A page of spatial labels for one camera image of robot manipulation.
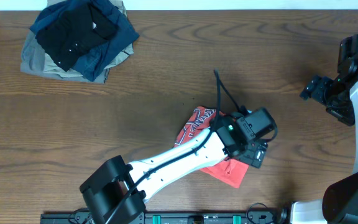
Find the red orange t-shirt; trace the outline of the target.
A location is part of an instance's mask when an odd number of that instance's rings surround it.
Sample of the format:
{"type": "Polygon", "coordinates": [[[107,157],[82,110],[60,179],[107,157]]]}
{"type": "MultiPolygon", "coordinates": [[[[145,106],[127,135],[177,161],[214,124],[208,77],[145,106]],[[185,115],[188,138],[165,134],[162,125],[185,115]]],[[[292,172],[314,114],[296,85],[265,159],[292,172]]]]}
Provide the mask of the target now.
{"type": "MultiPolygon", "coordinates": [[[[202,130],[210,126],[210,122],[216,116],[215,109],[198,106],[193,110],[193,114],[180,130],[173,147],[180,146],[192,140],[202,130]]],[[[225,159],[220,163],[202,168],[201,171],[210,176],[238,189],[248,170],[249,166],[234,159],[225,159]]]]}

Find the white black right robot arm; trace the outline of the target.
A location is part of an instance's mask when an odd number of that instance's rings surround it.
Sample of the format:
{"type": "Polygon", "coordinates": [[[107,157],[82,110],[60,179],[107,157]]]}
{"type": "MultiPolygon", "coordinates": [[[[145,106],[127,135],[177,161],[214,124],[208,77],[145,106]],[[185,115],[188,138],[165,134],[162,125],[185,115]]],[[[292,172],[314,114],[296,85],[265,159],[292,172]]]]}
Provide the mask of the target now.
{"type": "Polygon", "coordinates": [[[290,223],[358,223],[358,52],[342,55],[338,77],[324,93],[327,108],[343,109],[345,102],[354,115],[356,157],[352,174],[330,185],[322,199],[295,202],[289,214],[290,223]]]}

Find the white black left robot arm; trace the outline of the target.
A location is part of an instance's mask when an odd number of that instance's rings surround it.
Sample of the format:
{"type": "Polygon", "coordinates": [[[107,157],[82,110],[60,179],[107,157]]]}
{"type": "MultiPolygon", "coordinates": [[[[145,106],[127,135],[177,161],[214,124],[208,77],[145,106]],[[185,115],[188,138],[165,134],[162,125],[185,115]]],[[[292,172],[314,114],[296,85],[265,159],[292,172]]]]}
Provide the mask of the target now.
{"type": "Polygon", "coordinates": [[[158,191],[174,181],[226,158],[256,168],[275,121],[261,111],[247,116],[218,116],[190,141],[157,156],[125,163],[121,156],[104,162],[81,185],[95,223],[130,223],[158,191]]]}

